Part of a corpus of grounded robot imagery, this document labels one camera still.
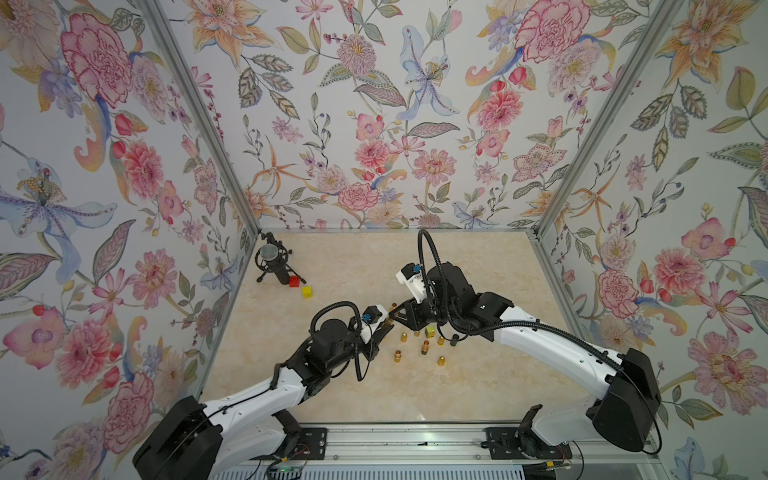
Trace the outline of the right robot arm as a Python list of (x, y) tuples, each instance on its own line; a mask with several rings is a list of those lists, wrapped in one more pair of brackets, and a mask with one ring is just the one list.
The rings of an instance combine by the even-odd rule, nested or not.
[(513, 433), (491, 448), (515, 449), (539, 459), (584, 440), (604, 440), (632, 453), (648, 454), (650, 434), (658, 434), (661, 395), (650, 359), (630, 348), (600, 348), (546, 324), (494, 292), (478, 293), (462, 270), (443, 262), (430, 233), (417, 235), (418, 261), (396, 275), (410, 299), (391, 318), (413, 332), (428, 327), (453, 329), (453, 343), (471, 338), (515, 348), (569, 377), (587, 393), (568, 404), (532, 406)]

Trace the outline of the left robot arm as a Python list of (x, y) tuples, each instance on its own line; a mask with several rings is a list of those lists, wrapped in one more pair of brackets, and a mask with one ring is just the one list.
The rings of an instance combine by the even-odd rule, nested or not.
[(142, 479), (207, 479), (255, 457), (285, 456), (301, 427), (291, 408), (317, 395), (335, 374), (372, 361), (392, 327), (381, 305), (360, 310), (350, 301), (321, 309), (308, 337), (270, 378), (224, 398), (178, 400), (135, 453)]

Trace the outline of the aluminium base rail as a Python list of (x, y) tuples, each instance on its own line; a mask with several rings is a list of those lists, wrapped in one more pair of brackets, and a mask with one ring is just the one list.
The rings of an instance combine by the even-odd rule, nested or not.
[(503, 447), (511, 424), (310, 424), (275, 452), (248, 447), (217, 466), (212, 436), (170, 458), (139, 455), (143, 479), (664, 479), (661, 464), (602, 441), (548, 447), (540, 458)]

